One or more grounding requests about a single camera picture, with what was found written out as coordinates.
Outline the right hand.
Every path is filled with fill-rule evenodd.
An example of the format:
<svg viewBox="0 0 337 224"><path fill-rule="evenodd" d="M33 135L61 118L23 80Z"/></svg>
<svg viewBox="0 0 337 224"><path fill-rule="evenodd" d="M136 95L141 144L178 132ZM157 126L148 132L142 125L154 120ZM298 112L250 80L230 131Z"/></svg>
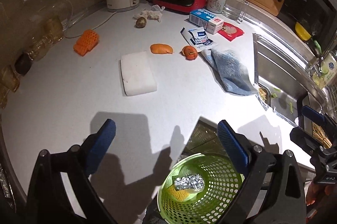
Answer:
<svg viewBox="0 0 337 224"><path fill-rule="evenodd" d="M330 195L333 185L315 184L313 181L310 183L306 194L306 205L310 208L308 213L314 215L326 203L327 196Z"/></svg>

